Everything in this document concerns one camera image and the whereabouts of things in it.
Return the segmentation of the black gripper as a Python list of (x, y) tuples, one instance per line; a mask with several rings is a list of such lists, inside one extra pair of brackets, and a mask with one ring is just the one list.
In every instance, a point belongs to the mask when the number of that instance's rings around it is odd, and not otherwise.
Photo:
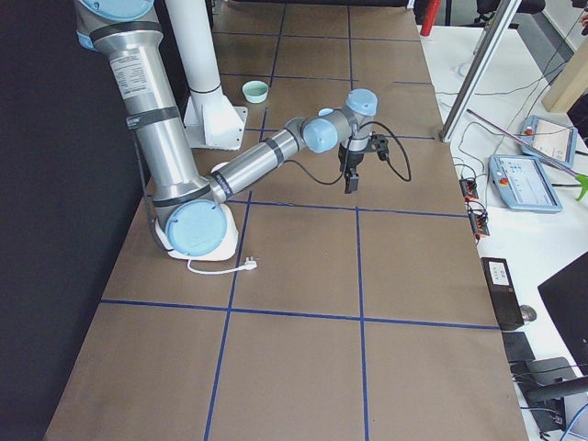
[(350, 138), (339, 144), (338, 159), (340, 171), (345, 177), (346, 194), (353, 194), (358, 190), (359, 174), (356, 169), (368, 152), (369, 138), (369, 135), (360, 139)]

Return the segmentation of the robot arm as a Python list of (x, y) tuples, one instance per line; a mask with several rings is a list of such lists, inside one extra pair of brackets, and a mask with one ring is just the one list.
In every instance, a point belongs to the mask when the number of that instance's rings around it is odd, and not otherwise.
[(159, 46), (162, 27), (151, 1), (78, 1), (80, 43), (103, 53), (128, 112), (127, 125), (143, 151), (155, 183), (152, 229), (173, 258), (223, 261), (232, 257), (238, 232), (227, 201), (308, 149), (365, 147), (378, 100), (367, 89), (313, 118), (290, 120), (283, 130), (202, 175), (197, 147), (238, 149), (246, 111), (221, 87), (206, 5), (170, 1), (166, 8), (190, 89), (186, 113), (176, 105)]

